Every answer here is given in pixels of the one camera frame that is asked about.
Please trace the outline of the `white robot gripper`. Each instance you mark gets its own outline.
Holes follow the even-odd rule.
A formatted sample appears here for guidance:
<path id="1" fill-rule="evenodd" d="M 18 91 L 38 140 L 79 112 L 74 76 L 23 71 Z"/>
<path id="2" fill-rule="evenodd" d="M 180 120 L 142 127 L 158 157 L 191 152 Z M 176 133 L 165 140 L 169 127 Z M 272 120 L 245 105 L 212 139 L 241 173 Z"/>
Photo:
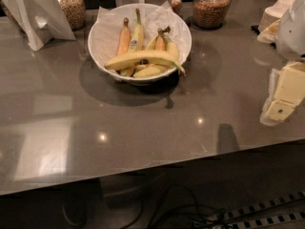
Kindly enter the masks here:
<path id="1" fill-rule="evenodd" d="M 289 61 L 281 70 L 272 69 L 260 123 L 276 126 L 286 120 L 305 98 L 305 0 L 295 0 L 280 19 L 276 51 Z"/>

